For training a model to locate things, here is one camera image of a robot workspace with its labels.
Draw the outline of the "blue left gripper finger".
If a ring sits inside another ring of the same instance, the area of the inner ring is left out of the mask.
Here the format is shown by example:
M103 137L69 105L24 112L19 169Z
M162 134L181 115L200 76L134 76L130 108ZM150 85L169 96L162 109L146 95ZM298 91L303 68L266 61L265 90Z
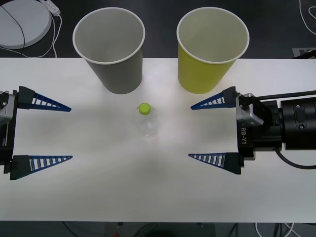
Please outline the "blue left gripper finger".
M13 156L9 166L10 180L18 180L72 158L73 156Z
M70 112L72 109L62 103L36 93L24 86L19 86L18 108Z

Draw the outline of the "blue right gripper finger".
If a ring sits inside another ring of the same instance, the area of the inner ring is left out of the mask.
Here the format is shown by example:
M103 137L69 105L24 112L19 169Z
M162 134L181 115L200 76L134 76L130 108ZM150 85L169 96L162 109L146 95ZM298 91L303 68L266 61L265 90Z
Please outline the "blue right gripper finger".
M236 107L236 87L231 86L222 92L202 100L193 106L192 110L217 109L217 108L235 108Z
M188 154L188 156L236 175L241 175L241 168L244 167L244 157L239 153Z

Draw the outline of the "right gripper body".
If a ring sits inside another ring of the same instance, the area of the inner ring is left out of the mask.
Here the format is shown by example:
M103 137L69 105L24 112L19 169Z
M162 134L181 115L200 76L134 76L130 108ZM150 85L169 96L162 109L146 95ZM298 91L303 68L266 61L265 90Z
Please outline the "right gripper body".
M245 159L255 160L255 152L272 152L282 145L281 121L277 101L236 108L237 148Z

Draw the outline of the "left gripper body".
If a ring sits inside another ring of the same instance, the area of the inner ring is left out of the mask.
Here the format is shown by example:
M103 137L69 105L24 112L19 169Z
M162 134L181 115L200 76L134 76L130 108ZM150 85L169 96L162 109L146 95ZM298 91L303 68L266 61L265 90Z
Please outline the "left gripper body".
M13 159L18 92L10 94L0 92L0 165L3 172L9 173L10 162Z

